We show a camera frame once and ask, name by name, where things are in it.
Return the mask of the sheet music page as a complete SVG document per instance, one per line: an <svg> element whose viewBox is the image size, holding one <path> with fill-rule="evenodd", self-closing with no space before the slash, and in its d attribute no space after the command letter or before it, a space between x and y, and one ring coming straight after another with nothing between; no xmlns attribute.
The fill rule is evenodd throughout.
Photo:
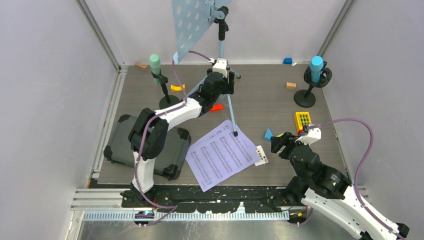
<svg viewBox="0 0 424 240"><path fill-rule="evenodd" d="M203 192L261 160L257 146L237 132L224 130L190 146L185 160Z"/></svg>
<svg viewBox="0 0 424 240"><path fill-rule="evenodd" d="M233 136L232 122L225 120L189 147L185 160L203 192L239 169L240 164L232 150Z"/></svg>

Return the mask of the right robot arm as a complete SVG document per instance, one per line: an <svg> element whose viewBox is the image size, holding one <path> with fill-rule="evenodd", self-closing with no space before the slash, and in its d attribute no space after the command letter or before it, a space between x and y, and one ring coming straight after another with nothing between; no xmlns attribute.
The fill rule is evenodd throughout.
<svg viewBox="0 0 424 240"><path fill-rule="evenodd" d="M366 210L374 209L357 195L349 178L341 171L323 164L310 145L321 139L318 128L302 136L285 132L271 137L271 152L289 160L296 175L286 186L285 198L291 205L304 204L320 212L356 240L400 240L410 231L376 212L376 218Z"/></svg>

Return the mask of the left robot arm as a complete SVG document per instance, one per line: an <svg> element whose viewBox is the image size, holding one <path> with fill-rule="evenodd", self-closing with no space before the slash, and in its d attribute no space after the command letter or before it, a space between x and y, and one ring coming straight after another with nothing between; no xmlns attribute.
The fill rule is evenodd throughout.
<svg viewBox="0 0 424 240"><path fill-rule="evenodd" d="M154 185L155 160L165 146L168 131L205 115L221 95L232 95L235 77L232 71L223 75L210 68L204 82L185 100L162 110L145 108L140 112L128 140L134 155L134 177L130 190L141 207L148 207L153 202L150 189Z"/></svg>

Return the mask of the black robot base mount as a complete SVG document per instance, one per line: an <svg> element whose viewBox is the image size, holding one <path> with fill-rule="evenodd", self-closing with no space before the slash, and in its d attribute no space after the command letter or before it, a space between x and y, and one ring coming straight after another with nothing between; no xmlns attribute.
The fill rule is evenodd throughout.
<svg viewBox="0 0 424 240"><path fill-rule="evenodd" d="M145 196L131 189L120 193L124 208L153 208L160 213L277 213L306 212L309 207L293 203L281 186L218 185L203 192L198 185L155 185Z"/></svg>

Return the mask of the light blue music stand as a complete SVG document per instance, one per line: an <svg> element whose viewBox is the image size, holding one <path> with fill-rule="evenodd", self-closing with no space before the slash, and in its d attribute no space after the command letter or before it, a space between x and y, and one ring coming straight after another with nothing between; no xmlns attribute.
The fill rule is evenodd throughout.
<svg viewBox="0 0 424 240"><path fill-rule="evenodd" d="M218 25L218 60L225 59L226 18L230 0L173 0L171 9L176 35L172 60L180 63L213 25Z"/></svg>

